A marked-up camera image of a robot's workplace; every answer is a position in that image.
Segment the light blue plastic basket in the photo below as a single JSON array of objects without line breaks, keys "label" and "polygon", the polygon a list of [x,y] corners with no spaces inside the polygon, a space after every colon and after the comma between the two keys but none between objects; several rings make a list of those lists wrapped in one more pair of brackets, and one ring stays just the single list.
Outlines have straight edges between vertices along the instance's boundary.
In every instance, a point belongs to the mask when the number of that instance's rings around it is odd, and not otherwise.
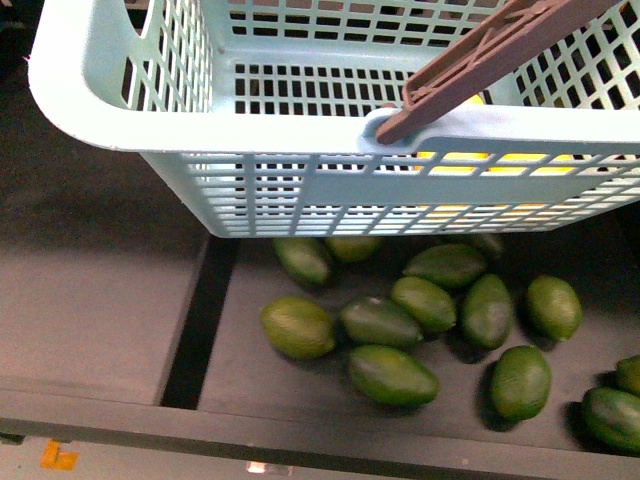
[{"label": "light blue plastic basket", "polygon": [[30,83],[54,124],[139,152],[221,237],[542,231],[637,200],[640,0],[491,105],[376,143],[411,72],[504,3],[152,0],[139,35],[122,0],[47,0]]}]

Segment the brown plastic handle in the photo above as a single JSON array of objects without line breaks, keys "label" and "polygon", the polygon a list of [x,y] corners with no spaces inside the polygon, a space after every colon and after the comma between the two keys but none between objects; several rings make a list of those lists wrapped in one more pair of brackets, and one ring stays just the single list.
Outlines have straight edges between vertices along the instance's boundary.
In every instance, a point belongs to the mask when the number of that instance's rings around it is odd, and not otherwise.
[{"label": "brown plastic handle", "polygon": [[511,0],[407,80],[376,139],[389,145],[437,120],[617,3]]}]

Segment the yellow item inside basket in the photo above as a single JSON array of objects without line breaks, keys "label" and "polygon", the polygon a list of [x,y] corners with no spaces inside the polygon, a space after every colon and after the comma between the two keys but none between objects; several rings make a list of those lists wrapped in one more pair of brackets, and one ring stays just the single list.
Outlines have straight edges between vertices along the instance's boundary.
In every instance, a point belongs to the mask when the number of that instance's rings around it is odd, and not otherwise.
[{"label": "yellow item inside basket", "polygon": [[[482,97],[480,95],[474,95],[469,100],[464,103],[470,103],[474,105],[484,105],[482,101]],[[435,155],[435,152],[418,152],[417,158],[432,158]],[[518,162],[537,162],[543,159],[546,156],[544,153],[509,153],[504,155],[500,162],[502,161],[518,161]],[[474,160],[486,160],[489,157],[487,153],[478,153],[478,152],[449,152],[444,157],[443,160],[466,160],[469,162],[473,162]],[[560,155],[554,159],[555,161],[562,160],[573,160],[571,155]],[[522,165],[508,167],[508,166],[493,166],[487,169],[488,173],[497,174],[497,175],[519,175],[521,174],[526,167]],[[414,167],[415,170],[421,170],[422,167],[416,165]],[[440,174],[440,175],[469,175],[475,170],[473,166],[438,166],[433,167],[430,173]],[[533,175],[565,175],[573,170],[573,167],[540,167],[532,172]]]},{"label": "yellow item inside basket", "polygon": [[[480,95],[474,95],[464,103],[471,103],[474,105],[484,105]],[[418,152],[418,158],[431,158],[435,155],[435,152]],[[444,160],[486,160],[488,155],[486,153],[463,153],[463,152],[450,152],[444,156]],[[422,167],[417,165],[416,170],[420,170]],[[445,175],[468,175],[473,172],[473,167],[434,167],[431,170],[432,173],[445,174]]]}]

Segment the basket grid hole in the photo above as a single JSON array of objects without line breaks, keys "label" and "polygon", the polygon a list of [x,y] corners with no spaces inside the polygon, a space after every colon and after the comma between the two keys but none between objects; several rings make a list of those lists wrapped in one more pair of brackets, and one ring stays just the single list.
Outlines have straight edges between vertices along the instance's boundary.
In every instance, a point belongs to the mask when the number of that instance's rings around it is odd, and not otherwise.
[{"label": "basket grid hole", "polygon": [[131,84],[133,78],[133,62],[129,57],[125,60],[124,75],[122,78],[122,99],[127,105],[131,105]]},{"label": "basket grid hole", "polygon": [[237,64],[239,114],[359,117],[401,101],[412,72],[328,66]]},{"label": "basket grid hole", "polygon": [[[245,6],[245,0],[228,0],[229,19],[235,35],[284,36],[318,40],[344,40],[404,45],[447,46],[483,21],[504,1],[485,1],[470,5],[458,1],[411,2],[420,8],[378,6],[320,0],[258,0]],[[246,11],[258,8],[258,11]],[[434,24],[437,18],[440,24]]]}]

